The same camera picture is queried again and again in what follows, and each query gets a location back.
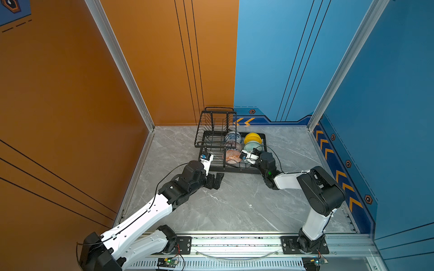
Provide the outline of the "light green bowl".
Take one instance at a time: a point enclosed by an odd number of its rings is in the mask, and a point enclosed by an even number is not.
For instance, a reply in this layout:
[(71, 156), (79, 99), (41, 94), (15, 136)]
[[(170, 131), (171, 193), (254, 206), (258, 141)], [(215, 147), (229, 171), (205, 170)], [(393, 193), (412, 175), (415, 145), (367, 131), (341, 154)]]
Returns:
[(253, 152), (254, 150), (262, 151), (263, 147), (260, 143), (256, 141), (250, 141), (247, 144), (245, 144), (243, 150), (246, 152)]

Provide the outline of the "orange patterned bowl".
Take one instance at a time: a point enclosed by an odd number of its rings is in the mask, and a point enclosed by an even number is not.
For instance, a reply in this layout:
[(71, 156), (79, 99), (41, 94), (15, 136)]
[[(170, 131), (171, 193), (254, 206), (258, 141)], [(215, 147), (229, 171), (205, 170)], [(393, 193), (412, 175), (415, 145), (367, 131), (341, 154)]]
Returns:
[(225, 161), (227, 164), (237, 164), (242, 161), (240, 155), (241, 152), (239, 152), (238, 150), (233, 150), (233, 149), (226, 150)]

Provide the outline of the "yellow bowl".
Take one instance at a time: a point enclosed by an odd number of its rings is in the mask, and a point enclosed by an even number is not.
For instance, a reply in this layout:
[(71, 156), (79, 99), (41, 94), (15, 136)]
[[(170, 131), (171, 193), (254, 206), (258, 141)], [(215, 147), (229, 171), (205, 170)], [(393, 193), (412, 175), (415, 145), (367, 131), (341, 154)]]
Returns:
[(262, 144), (261, 136), (258, 133), (248, 133), (244, 138), (245, 145), (253, 141), (259, 143), (260, 145)]

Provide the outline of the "blue white floral bowl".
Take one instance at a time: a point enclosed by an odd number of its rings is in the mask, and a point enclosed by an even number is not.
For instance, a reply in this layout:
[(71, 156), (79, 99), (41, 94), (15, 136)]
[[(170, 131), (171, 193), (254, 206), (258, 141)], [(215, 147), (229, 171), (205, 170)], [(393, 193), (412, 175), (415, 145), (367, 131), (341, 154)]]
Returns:
[(237, 143), (242, 143), (243, 141), (243, 137), (240, 133), (235, 132), (235, 131), (229, 131), (228, 133), (226, 133), (225, 137), (224, 137), (224, 141), (225, 142), (229, 142), (229, 141), (235, 141)]

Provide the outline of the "pink striped bowl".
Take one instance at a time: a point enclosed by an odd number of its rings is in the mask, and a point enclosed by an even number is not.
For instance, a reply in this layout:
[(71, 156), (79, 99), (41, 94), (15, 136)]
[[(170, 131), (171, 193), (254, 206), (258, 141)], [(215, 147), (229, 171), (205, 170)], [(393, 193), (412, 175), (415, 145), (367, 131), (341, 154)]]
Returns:
[(237, 141), (228, 141), (228, 142), (226, 142), (224, 144), (224, 147), (227, 150), (236, 150), (236, 151), (239, 151), (239, 152), (241, 152), (243, 150), (242, 145), (239, 142), (237, 142)]

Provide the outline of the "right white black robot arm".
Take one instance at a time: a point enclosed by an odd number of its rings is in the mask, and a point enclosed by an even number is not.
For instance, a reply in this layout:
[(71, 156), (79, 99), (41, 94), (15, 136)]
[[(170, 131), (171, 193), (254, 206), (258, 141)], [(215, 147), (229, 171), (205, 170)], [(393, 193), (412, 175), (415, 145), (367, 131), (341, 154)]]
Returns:
[(258, 150), (253, 151), (252, 164), (260, 171), (268, 188), (303, 191), (310, 212), (298, 233), (297, 243), (302, 253), (319, 252), (325, 244), (325, 228), (345, 201), (343, 189), (321, 166), (308, 171), (282, 172), (278, 170), (272, 153)]

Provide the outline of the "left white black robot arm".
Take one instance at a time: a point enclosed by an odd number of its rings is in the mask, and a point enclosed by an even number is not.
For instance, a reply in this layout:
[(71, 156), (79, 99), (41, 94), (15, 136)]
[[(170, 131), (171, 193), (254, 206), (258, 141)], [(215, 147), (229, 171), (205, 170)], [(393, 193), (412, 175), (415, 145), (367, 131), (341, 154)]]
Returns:
[(202, 188), (218, 190), (224, 173), (209, 172), (208, 162), (192, 160), (183, 171), (163, 184), (159, 182), (151, 200), (119, 225), (98, 235), (91, 233), (76, 245), (78, 266), (83, 271), (125, 271), (152, 254), (175, 251), (176, 233), (159, 226), (147, 237), (142, 235), (170, 215)]

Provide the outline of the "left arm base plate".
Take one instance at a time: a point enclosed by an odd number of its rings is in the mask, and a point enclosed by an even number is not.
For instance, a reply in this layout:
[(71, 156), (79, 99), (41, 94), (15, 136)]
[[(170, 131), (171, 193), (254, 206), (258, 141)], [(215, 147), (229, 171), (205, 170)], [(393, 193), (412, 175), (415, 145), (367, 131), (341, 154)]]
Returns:
[(176, 238), (174, 247), (169, 251), (161, 251), (155, 253), (154, 255), (176, 255), (180, 253), (181, 255), (190, 255), (192, 248), (192, 237), (191, 236), (181, 236)]

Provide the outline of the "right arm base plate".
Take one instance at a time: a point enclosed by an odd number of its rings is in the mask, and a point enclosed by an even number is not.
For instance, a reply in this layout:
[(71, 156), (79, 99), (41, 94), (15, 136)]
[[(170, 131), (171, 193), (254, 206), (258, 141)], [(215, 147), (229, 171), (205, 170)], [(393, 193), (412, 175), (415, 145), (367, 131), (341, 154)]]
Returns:
[(321, 254), (328, 255), (330, 253), (325, 240), (325, 235), (315, 241), (311, 241), (307, 237), (282, 236), (280, 237), (281, 246), (285, 255), (290, 254)]

